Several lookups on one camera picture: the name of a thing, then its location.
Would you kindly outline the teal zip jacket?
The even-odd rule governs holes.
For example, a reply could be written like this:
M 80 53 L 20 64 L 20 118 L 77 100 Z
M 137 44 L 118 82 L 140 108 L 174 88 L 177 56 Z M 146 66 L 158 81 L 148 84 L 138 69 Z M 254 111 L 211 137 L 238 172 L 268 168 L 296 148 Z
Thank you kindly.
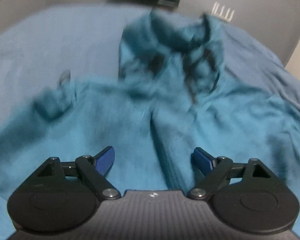
M 300 202 L 300 108 L 226 70 L 221 25 L 151 11 L 127 24 L 117 77 L 62 72 L 0 125 L 0 239 L 15 231 L 6 204 L 48 157 L 113 146 L 120 190 L 188 191 L 191 152 L 261 159 Z M 300 236 L 300 215 L 294 225 Z

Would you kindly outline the white wifi router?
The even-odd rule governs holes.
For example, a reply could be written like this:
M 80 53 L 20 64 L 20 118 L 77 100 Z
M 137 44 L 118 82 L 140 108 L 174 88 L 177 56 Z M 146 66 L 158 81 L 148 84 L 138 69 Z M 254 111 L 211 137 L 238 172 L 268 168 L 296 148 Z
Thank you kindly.
M 230 23 L 234 17 L 235 9 L 221 5 L 219 2 L 215 2 L 210 14 L 219 20 Z

